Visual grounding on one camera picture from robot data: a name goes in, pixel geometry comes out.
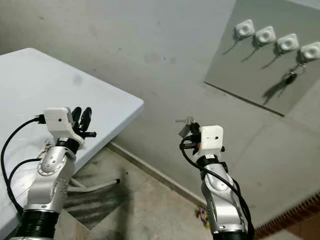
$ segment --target tiled floor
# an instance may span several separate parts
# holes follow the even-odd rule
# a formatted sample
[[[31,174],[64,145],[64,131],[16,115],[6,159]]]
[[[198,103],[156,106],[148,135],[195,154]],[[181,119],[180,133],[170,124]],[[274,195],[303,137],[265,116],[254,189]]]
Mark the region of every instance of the tiled floor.
[[[55,240],[212,240],[210,231],[195,217],[193,203],[107,147],[74,178],[87,186],[116,178],[121,182],[91,194],[94,202],[84,202],[88,197],[70,196],[74,203],[78,201],[78,207],[66,202]]]

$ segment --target robotic hand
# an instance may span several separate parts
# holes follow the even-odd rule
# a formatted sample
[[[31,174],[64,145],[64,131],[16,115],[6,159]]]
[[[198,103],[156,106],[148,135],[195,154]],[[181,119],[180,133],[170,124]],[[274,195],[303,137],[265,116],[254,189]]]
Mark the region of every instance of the robotic hand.
[[[81,108],[71,113],[69,108],[48,108],[40,115],[55,146],[48,149],[41,159],[32,183],[27,205],[23,209],[16,237],[11,240],[51,240],[55,225],[67,198],[69,181],[74,173],[76,153],[84,146],[85,138],[96,137],[95,132],[86,132],[91,121],[91,108],[81,116]]]
[[[223,128],[218,125],[200,127],[192,117],[184,122],[186,125],[179,133],[183,138],[179,148],[185,159],[200,170],[213,239],[253,240],[254,227],[239,184],[228,174],[227,164],[220,161],[221,152],[225,151]],[[185,149],[193,149],[193,160]]]

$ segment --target baseboard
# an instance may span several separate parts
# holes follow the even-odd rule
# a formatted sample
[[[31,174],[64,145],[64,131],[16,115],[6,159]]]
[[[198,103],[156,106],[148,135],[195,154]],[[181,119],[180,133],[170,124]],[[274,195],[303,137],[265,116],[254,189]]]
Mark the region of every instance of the baseboard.
[[[130,163],[136,165],[138,168],[149,174],[150,176],[154,177],[168,188],[172,189],[173,191],[177,192],[182,197],[188,199],[190,202],[194,203],[199,207],[205,207],[206,201],[194,194],[193,192],[189,191],[185,187],[181,186],[179,183],[174,181],[172,178],[168,177],[167,175],[163,174],[162,172],[158,171],[145,161],[141,160],[139,157],[135,156],[131,152],[127,151],[117,143],[111,141],[107,144],[107,147],[114,151],[115,153],[119,154]]]

